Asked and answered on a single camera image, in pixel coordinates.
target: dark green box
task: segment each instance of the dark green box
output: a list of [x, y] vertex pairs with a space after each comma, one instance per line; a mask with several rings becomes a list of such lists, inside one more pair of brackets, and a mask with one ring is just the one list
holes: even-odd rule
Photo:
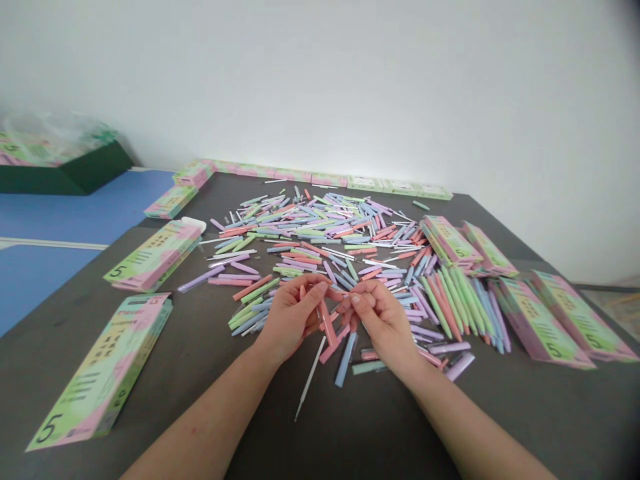
[[132, 166], [114, 141], [58, 167], [0, 165], [0, 193], [88, 195]]

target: pile of pens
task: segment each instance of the pile of pens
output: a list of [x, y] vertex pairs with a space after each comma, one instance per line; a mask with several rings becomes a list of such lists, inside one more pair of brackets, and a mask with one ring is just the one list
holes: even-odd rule
[[[211, 219], [220, 230], [219, 238], [201, 244], [215, 244], [215, 254], [207, 258], [214, 263], [209, 265], [209, 272], [179, 289], [184, 292], [205, 281], [244, 287], [233, 296], [241, 307], [229, 320], [232, 335], [260, 331], [277, 288], [308, 271], [327, 275], [333, 282], [331, 288], [342, 294], [368, 279], [386, 285], [405, 308], [420, 354], [451, 380], [474, 360], [471, 345], [462, 335], [478, 335], [500, 353], [511, 351], [496, 300], [478, 278], [488, 277], [491, 272], [479, 268], [483, 256], [446, 219], [426, 215], [418, 223], [370, 197], [333, 192], [319, 197], [310, 195], [307, 189], [301, 192], [298, 186], [293, 188], [292, 196], [283, 189], [278, 195], [242, 202], [238, 209], [229, 211], [231, 221], [225, 218], [227, 225]], [[414, 204], [428, 210], [422, 203]], [[278, 256], [273, 267], [278, 277], [261, 276], [240, 263], [257, 253], [251, 248], [256, 240], [273, 244], [267, 252]], [[406, 267], [394, 263], [403, 259], [409, 262]], [[226, 267], [241, 273], [222, 273]], [[341, 387], [357, 334], [350, 332], [348, 325], [334, 330], [333, 322], [339, 315], [329, 311], [325, 301], [319, 306], [319, 316], [324, 338], [307, 387], [317, 362], [324, 364], [348, 338], [335, 382]], [[438, 326], [443, 333], [435, 330]], [[328, 345], [323, 351], [325, 342]], [[361, 359], [362, 363], [352, 365], [354, 375], [385, 368], [373, 350], [362, 350]]]

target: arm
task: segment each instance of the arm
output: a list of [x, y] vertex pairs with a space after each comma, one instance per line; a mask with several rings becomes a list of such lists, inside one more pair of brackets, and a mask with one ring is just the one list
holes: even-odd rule
[[400, 303], [376, 280], [358, 284], [339, 311], [358, 316], [380, 359], [411, 390], [466, 479], [554, 479], [444, 374], [418, 354]]
[[[317, 330], [315, 308], [327, 290], [322, 275], [303, 275], [278, 290], [254, 343], [127, 470], [124, 479], [221, 479], [279, 366]], [[309, 288], [299, 299], [300, 287]]]

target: left hand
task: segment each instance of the left hand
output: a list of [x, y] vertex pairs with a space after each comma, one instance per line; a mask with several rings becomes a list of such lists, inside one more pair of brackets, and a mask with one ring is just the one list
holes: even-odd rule
[[[342, 301], [342, 295], [329, 288], [331, 280], [308, 273], [284, 284], [273, 299], [267, 322], [255, 342], [270, 358], [282, 364], [298, 348], [303, 338], [318, 330], [320, 318], [315, 308], [325, 298]], [[300, 287], [307, 294], [300, 300]]]

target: hand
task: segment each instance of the hand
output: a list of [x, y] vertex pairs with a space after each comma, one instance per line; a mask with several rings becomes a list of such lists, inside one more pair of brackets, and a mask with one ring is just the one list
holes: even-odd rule
[[356, 285], [338, 307], [343, 324], [360, 317], [373, 342], [373, 348], [386, 366], [407, 383], [424, 361], [413, 342], [404, 308], [378, 280]]
[[[323, 275], [308, 273], [286, 282], [273, 299], [267, 322], [255, 342], [257, 348], [278, 365], [288, 359], [302, 340], [318, 330], [320, 318], [316, 307], [328, 297], [341, 301], [342, 295], [329, 288], [331, 280]], [[300, 300], [300, 287], [306, 296]]]

